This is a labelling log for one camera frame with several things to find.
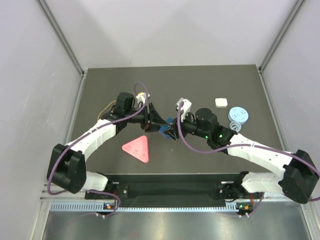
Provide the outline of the blue cube power socket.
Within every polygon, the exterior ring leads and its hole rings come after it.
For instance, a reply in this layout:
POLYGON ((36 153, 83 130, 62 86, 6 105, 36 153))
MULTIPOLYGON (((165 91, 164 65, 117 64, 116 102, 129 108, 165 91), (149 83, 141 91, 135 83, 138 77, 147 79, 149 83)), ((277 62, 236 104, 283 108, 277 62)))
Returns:
POLYGON ((169 130, 171 128, 171 123, 173 122, 173 119, 171 117, 169 117, 166 122, 168 123, 167 126, 161 126, 159 129, 159 133, 165 137, 166 139, 170 139, 171 137, 169 136, 168 133, 165 133, 165 131, 169 130))

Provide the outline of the pink triangular power strip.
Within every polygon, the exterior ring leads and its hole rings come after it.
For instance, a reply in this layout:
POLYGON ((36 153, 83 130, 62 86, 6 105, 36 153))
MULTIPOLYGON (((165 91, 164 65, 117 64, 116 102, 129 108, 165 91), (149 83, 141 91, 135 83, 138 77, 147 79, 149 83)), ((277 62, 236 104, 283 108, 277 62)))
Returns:
POLYGON ((121 149, 144 164, 149 162, 149 141, 146 135, 124 144, 121 149))

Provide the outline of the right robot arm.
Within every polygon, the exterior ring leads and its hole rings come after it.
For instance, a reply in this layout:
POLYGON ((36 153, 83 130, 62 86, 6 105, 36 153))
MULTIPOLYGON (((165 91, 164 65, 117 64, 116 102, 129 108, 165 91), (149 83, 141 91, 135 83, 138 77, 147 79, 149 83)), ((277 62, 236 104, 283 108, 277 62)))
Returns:
POLYGON ((239 198, 250 193, 277 193, 306 204, 319 179, 310 155, 304 150, 295 153, 270 148, 219 124, 217 116, 208 108, 195 114, 181 112, 168 120, 166 134, 184 140, 187 134, 207 140, 211 152, 222 152, 245 159, 267 170, 265 173, 243 171, 233 181, 233 192, 239 198))

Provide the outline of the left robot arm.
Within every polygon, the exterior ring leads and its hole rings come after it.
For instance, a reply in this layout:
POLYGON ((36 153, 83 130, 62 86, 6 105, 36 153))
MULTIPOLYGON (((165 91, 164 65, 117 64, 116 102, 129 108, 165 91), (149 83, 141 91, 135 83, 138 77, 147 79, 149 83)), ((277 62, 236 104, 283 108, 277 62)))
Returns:
POLYGON ((114 191, 108 178, 86 169, 86 161, 104 142, 122 131, 127 124, 139 124, 145 132, 158 132, 169 123, 162 119, 145 92, 134 96, 121 92, 110 111, 98 118, 97 123, 77 139, 66 145, 57 144, 51 153, 47 172, 48 184, 55 184, 63 192, 76 194, 81 190, 96 191, 109 198, 114 191))

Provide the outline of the white square power adapter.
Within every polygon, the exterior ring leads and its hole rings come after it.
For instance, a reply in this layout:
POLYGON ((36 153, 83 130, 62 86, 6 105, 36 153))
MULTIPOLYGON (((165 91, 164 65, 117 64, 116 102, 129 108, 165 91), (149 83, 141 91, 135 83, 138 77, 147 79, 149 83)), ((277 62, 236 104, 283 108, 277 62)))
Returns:
POLYGON ((228 100, 226 98, 216 98, 215 106, 217 108, 226 108, 228 106, 228 100))

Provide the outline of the round light blue power strip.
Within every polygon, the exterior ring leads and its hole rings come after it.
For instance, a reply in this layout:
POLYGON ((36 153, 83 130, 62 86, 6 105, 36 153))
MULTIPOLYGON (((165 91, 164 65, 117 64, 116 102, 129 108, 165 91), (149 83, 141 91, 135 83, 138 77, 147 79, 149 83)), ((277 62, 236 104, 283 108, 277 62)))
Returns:
POLYGON ((249 113, 242 107, 232 107, 228 112, 228 119, 230 122, 237 122, 244 125, 249 120, 249 113))

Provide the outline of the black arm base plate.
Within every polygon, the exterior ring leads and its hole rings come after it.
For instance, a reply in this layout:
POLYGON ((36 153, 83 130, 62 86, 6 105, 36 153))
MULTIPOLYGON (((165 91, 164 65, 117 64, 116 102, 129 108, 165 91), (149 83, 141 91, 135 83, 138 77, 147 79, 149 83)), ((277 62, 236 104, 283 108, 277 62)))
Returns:
POLYGON ((111 174, 102 191, 119 196, 122 202, 143 197, 178 197, 179 203, 192 197, 208 201, 258 199, 260 193, 249 193, 241 186, 245 174, 111 174))

